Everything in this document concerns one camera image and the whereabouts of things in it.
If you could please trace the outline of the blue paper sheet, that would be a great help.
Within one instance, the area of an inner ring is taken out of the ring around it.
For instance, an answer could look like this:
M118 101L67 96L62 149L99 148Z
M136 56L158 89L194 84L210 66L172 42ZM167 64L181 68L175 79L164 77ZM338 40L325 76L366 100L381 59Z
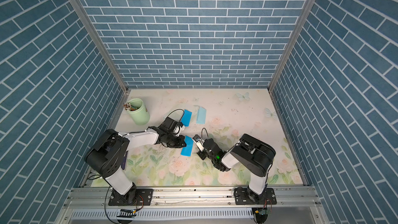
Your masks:
M192 113L189 110L184 110L181 123L185 126L188 127L191 121Z
M184 139L184 141L185 141L185 143L186 143L186 147L184 147L184 148L181 150L181 155L182 155L182 156L185 156L185 157L190 157L191 154L192 154L192 149L193 149L194 141L193 141L193 139L192 139L191 137L189 137L189 136L186 136L185 139Z

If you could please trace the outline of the light blue square paper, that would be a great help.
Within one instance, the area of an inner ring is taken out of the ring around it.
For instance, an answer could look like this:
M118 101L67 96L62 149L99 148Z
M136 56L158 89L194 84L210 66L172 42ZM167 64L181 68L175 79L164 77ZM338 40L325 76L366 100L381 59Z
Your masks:
M199 107L198 113L197 113L197 124L205 124L206 122L206 114L207 110L203 107Z

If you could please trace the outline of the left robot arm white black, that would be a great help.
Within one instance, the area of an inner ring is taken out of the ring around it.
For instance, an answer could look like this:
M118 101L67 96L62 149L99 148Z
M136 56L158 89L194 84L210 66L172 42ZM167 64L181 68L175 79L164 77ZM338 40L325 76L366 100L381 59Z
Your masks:
M125 154L134 148L161 144L167 148L187 146L182 122L170 117L158 127L148 127L138 132L117 132L107 129L85 155L85 162L97 172L113 189L111 199L120 205L133 205L140 197L136 185L126 176L122 164Z

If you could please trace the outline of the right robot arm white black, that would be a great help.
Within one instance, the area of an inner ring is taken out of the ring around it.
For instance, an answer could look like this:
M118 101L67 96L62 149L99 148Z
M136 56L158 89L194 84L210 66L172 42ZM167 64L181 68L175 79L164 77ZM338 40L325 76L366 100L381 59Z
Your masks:
M241 163L250 171L250 182L245 196L254 204L265 202L267 179L276 156L273 147L248 134L243 134L228 151L223 151L213 139L203 139L195 135L193 141L199 148L199 157L202 160L208 158L221 172L228 172Z

